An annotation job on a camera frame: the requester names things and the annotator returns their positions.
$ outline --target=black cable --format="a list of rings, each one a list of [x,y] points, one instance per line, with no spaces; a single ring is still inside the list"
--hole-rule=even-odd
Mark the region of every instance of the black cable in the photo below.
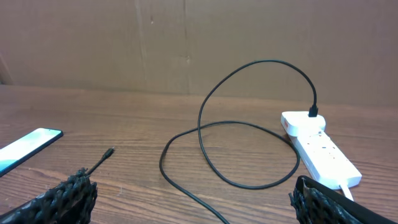
[[[86,174],[90,175],[97,169],[107,158],[111,157],[114,152],[114,147],[109,148],[103,155],[102,158],[91,168]]]
[[[212,122],[212,123],[208,123],[208,124],[205,124],[205,125],[203,125],[203,126],[200,126],[201,114],[202,114],[203,108],[205,107],[205,104],[206,104],[207,100],[208,100],[209,97],[214,93],[214,91],[215,91],[221,84],[223,84],[227,79],[229,79],[231,76],[233,76],[233,75],[234,75],[235,73],[237,73],[238,71],[240,71],[240,70],[242,70],[242,69],[244,69],[244,68],[246,68],[246,67],[248,67],[248,66],[250,66],[250,65],[254,65],[254,64],[262,63],[262,62],[275,62],[275,63],[281,63],[281,64],[284,64],[284,65],[286,65],[286,66],[289,66],[290,68],[293,68],[294,70],[298,71],[298,72],[306,79],[306,81],[308,81],[308,83],[310,84],[311,89],[312,89],[312,91],[313,91],[313,105],[312,105],[312,107],[310,108],[310,111],[309,111],[309,113],[308,113],[308,116],[310,116],[310,117],[317,116],[317,113],[318,113],[318,108],[317,108],[317,93],[316,93],[316,91],[315,91],[315,87],[314,87],[314,85],[312,84],[311,80],[309,79],[309,77],[307,77],[306,74],[303,73],[303,71],[301,71],[300,69],[298,69],[296,66],[294,66],[294,65],[292,65],[292,64],[290,64],[290,63],[281,61],[281,60],[259,60],[259,61],[251,62],[251,63],[248,63],[248,64],[243,65],[242,67],[240,67],[240,68],[236,69],[235,71],[233,71],[232,73],[230,73],[227,77],[225,77],[224,79],[222,79],[222,81],[220,81],[219,84],[217,84],[217,85],[210,91],[210,93],[206,96],[205,100],[204,100],[203,103],[201,104],[200,111],[199,111],[199,117],[198,117],[198,127],[197,127],[197,128],[193,128],[193,129],[188,130],[188,131],[185,131],[185,132],[183,132],[183,133],[180,133],[180,134],[174,136],[172,139],[170,139],[170,140],[168,141],[168,143],[166,144],[166,146],[164,147],[163,152],[162,152],[162,155],[160,156],[159,169],[160,169],[160,172],[162,173],[163,177],[164,177],[171,185],[173,185],[176,189],[179,189],[181,192],[185,193],[186,195],[188,195],[189,197],[191,197],[192,199],[194,199],[194,201],[198,202],[199,204],[201,204],[202,206],[204,206],[205,208],[207,208],[209,211],[211,211],[212,213],[214,213],[214,214],[217,216],[217,218],[219,218],[223,223],[229,223],[229,222],[227,221],[227,219],[225,219],[219,212],[217,212],[217,211],[216,211],[214,208],[212,208],[210,205],[208,205],[208,204],[205,203],[204,201],[200,200],[198,197],[196,197],[196,196],[194,196],[193,194],[191,194],[189,191],[185,190],[184,188],[182,188],[181,186],[179,186],[178,184],[176,184],[174,181],[172,181],[172,180],[167,176],[167,174],[166,174],[166,173],[164,172],[164,170],[163,170],[163,160],[164,160],[164,157],[166,156],[166,153],[167,153],[167,150],[169,149],[169,146],[171,145],[171,143],[172,143],[174,140],[176,140],[176,139],[179,138],[180,136],[186,135],[186,134],[188,134],[188,133],[192,133],[192,132],[194,132],[194,131],[198,131],[199,144],[200,144],[201,151],[202,151],[202,153],[203,153],[203,155],[204,155],[204,157],[205,157],[207,163],[209,164],[209,166],[210,166],[210,167],[213,169],[213,171],[218,175],[218,177],[220,177],[223,181],[225,181],[225,182],[227,182],[227,183],[229,183],[229,184],[231,184],[231,185],[233,185],[233,186],[235,186],[235,187],[240,187],[240,188],[243,188],[243,189],[250,189],[250,190],[259,190],[259,189],[266,189],[266,188],[269,188],[269,187],[274,187],[274,186],[276,186],[276,185],[279,185],[279,184],[283,183],[283,182],[286,181],[287,179],[289,179],[289,178],[295,173],[295,171],[297,170],[297,168],[299,168],[300,156],[299,156],[299,153],[297,152],[297,149],[295,148],[295,146],[294,146],[290,141],[288,141],[288,140],[286,140],[285,138],[283,138],[282,136],[276,134],[275,132],[273,132],[273,131],[271,131],[271,130],[268,130],[268,129],[266,129],[266,128],[263,128],[263,127],[261,127],[261,126],[258,126],[258,125],[255,125],[255,124],[251,124],[251,123],[247,123],[247,122],[244,122],[244,121],[216,121],[216,122]],[[210,161],[210,158],[207,156],[207,153],[206,153],[205,147],[203,146],[203,141],[202,141],[202,138],[201,138],[201,131],[200,131],[200,130],[201,130],[202,128],[208,128],[208,127],[210,127],[210,126],[215,126],[215,125],[219,125],[219,124],[245,124],[245,125],[252,126],[252,127],[254,127],[254,128],[263,130],[263,131],[265,131],[265,132],[267,132],[267,133],[269,133],[269,134],[271,134],[271,135],[273,135],[273,136],[279,138],[280,140],[282,140],[283,142],[285,142],[286,144],[288,144],[288,145],[293,149],[294,153],[296,154],[297,160],[296,160],[296,164],[295,164],[294,168],[293,168],[285,177],[281,178],[281,179],[278,180],[278,181],[275,181],[275,182],[273,182],[273,183],[266,184],[266,185],[250,186],[250,185],[239,184],[239,183],[236,183],[236,182],[233,182],[233,181],[227,179],[226,177],[224,177],[224,176],[217,170],[217,168],[216,168],[216,167],[213,165],[213,163]]]

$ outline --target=phone screen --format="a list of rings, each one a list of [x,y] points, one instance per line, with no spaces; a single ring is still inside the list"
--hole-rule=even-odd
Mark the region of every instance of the phone screen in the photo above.
[[[10,145],[0,149],[0,176],[4,175],[3,171],[14,168],[26,159],[29,158],[28,154],[37,152],[48,146],[54,140],[62,136],[61,130],[38,128],[24,137],[14,141]]]

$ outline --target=power strip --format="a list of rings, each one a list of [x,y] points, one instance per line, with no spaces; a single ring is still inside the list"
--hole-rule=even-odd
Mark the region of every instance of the power strip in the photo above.
[[[343,190],[353,200],[348,188],[358,185],[362,175],[324,132],[324,117],[308,117],[308,111],[288,111],[282,113],[280,122],[311,176],[330,189]]]

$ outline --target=wooden tabletop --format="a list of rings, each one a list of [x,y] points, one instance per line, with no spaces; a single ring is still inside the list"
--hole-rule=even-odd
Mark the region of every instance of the wooden tabletop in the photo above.
[[[58,90],[0,86],[0,148],[39,127],[64,137],[0,178],[0,213],[93,166],[107,148],[116,152],[91,176],[98,183],[92,223],[219,223],[160,174],[159,157],[174,135],[194,128],[203,96]],[[398,108],[318,105],[326,132],[363,178],[355,201],[398,222]],[[203,124],[236,119],[279,134],[280,114],[310,103],[210,98]],[[209,157],[227,178],[260,185],[286,175],[295,154],[282,141],[238,124],[202,131]],[[301,163],[288,181],[266,190],[233,187],[210,169],[197,133],[177,139],[164,162],[170,178],[212,205],[231,223],[298,223],[290,206]]]

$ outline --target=cardboard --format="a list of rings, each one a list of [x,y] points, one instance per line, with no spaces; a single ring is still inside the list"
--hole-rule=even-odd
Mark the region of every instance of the cardboard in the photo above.
[[[395,0],[5,0],[0,75],[15,85],[205,95],[241,65],[277,58],[313,80],[319,102],[397,106],[396,9]],[[312,97],[276,64],[250,67],[215,94]]]

